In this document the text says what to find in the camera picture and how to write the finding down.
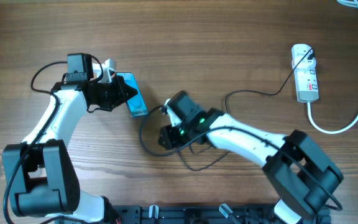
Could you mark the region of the teal screen Galaxy smartphone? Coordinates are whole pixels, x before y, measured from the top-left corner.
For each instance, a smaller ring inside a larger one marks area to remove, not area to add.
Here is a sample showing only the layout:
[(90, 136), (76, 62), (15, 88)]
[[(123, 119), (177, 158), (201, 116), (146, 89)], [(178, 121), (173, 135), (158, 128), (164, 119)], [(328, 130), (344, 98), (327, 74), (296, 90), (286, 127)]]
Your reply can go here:
[(137, 90), (137, 94), (131, 97), (126, 103), (129, 111), (131, 112), (131, 116), (135, 118), (148, 115), (149, 111), (142, 97), (134, 74), (129, 72), (118, 72), (117, 75), (124, 78), (125, 84)]

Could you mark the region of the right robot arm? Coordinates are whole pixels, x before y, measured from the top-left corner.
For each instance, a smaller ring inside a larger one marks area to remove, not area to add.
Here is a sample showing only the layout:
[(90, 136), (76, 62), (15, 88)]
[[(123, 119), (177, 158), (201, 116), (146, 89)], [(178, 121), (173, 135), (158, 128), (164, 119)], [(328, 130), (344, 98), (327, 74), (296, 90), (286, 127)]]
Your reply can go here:
[(211, 108), (206, 111), (180, 91), (161, 109), (170, 124), (158, 143), (180, 152), (194, 142), (233, 152), (257, 164), (278, 193), (274, 214), (284, 223), (313, 220), (336, 201), (334, 191), (344, 176), (338, 166), (305, 132), (275, 134), (244, 124)]

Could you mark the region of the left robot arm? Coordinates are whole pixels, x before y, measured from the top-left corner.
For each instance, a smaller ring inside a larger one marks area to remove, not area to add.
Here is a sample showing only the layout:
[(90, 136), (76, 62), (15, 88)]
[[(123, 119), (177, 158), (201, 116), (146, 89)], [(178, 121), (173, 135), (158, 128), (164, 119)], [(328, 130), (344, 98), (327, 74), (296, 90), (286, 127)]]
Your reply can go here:
[(2, 152), (6, 189), (2, 210), (18, 217), (47, 217), (55, 223), (122, 223), (109, 200), (80, 189), (67, 151), (79, 120), (90, 112), (110, 112), (138, 94), (116, 73), (115, 61), (92, 61), (95, 56), (69, 54), (68, 71), (45, 92), (50, 103), (42, 118), (18, 144)]

